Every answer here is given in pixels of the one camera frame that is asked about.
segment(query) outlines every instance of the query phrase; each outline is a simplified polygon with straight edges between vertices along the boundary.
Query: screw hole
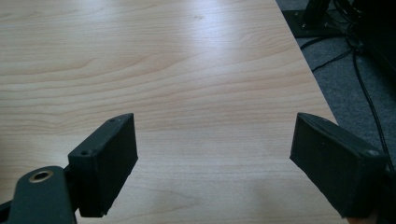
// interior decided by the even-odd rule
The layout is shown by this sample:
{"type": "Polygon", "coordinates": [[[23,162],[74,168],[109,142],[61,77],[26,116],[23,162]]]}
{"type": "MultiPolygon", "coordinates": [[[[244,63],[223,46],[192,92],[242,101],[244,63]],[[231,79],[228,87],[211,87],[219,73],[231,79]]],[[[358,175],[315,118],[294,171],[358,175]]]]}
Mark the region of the screw hole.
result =
{"type": "Polygon", "coordinates": [[[39,183],[42,182],[48,178],[50,178],[53,175],[52,171],[40,171],[32,176],[30,176],[29,181],[31,183],[39,183]]]}

